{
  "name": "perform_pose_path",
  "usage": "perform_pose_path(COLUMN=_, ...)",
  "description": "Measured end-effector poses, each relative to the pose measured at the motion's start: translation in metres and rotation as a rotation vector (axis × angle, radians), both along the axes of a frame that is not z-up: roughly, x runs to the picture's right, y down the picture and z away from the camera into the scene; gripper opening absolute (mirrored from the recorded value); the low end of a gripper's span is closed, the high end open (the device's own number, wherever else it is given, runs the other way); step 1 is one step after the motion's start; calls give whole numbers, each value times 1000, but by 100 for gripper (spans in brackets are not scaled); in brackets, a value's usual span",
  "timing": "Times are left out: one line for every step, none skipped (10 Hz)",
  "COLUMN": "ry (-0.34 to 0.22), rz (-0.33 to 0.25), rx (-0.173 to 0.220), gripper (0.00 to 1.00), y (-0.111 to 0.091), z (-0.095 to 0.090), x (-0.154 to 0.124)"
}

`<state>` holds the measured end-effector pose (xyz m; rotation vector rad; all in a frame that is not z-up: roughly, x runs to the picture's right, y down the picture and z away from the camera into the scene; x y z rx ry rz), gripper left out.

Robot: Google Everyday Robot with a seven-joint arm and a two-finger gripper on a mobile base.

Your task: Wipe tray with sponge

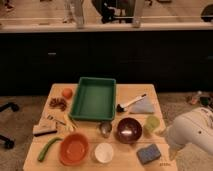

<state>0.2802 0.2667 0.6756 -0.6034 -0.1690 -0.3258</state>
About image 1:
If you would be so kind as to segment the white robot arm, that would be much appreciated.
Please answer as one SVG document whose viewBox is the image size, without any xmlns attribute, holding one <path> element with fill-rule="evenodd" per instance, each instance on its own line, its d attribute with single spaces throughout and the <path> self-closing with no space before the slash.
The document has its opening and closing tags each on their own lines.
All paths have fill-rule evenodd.
<svg viewBox="0 0 213 171">
<path fill-rule="evenodd" d="M 169 146 L 171 160 L 189 143 L 213 155 L 213 112 L 198 107 L 177 116 L 165 129 L 165 141 Z"/>
</svg>

